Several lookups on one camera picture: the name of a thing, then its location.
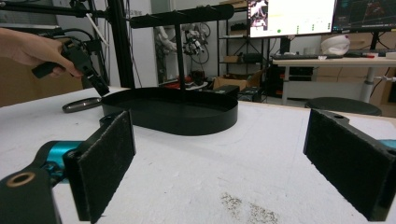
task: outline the desk leg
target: desk leg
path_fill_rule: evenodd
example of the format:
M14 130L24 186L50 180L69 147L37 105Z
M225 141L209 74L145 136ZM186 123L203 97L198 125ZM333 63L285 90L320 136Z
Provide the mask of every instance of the desk leg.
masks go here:
M290 67L285 67L285 77L283 78L283 92L282 92L282 105L288 101L288 86L289 86Z
M374 77L375 77L376 68L369 67L369 71L367 73L367 78L364 80L364 84L361 88L361 101L365 103L369 103L370 95L373 90L374 85Z

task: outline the table surface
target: table surface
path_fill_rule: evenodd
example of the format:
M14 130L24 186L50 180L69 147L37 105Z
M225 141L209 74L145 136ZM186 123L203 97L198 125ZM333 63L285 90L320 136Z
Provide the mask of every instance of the table surface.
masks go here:
M48 141L91 136L102 108L65 114L62 106L93 96L90 89L0 108L0 178ZM396 139L396 119L347 117L375 139ZM303 153L308 120L308 109L240 102L238 121L220 133L134 126L136 155L98 223L369 223ZM63 222L78 223L69 186L53 191ZM382 223L396 223L395 204Z
M342 66L342 67L396 67L396 60L385 57L370 58L342 58L326 60L273 60L279 66Z

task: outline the computer monitor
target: computer monitor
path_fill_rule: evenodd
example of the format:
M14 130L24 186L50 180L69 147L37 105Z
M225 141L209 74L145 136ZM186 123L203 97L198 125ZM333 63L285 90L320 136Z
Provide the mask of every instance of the computer monitor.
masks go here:
M373 33L396 29L396 0L338 0L332 32Z
M335 0L248 0L249 36L284 37L332 32Z

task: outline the white table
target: white table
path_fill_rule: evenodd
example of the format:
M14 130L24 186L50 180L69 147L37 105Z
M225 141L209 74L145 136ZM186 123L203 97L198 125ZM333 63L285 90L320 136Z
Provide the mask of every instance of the white table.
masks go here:
M390 60L384 57L374 59L343 58L326 60L273 60L273 64L285 67L282 105L287 103L288 97L309 99L320 96L355 98L368 103L373 89L376 68L396 67L396 60ZM368 67L369 70L363 83L337 83L290 81L291 67Z
M93 134L101 107L62 111L93 96L90 89L0 108L0 178L48 141ZM396 139L389 121L348 117L376 139ZM240 102L238 121L221 133L134 127L136 155L99 223L369 223L303 153L308 119L307 109ZM53 191L63 222L79 223L69 186ZM396 203L383 223L396 223Z

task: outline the black oval tray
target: black oval tray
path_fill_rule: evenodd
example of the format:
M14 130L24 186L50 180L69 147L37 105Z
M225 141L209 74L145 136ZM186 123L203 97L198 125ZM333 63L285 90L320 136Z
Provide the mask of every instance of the black oval tray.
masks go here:
M179 135L204 135L231 128L238 101L206 91L141 88L119 91L102 99L105 115L129 109L134 125Z

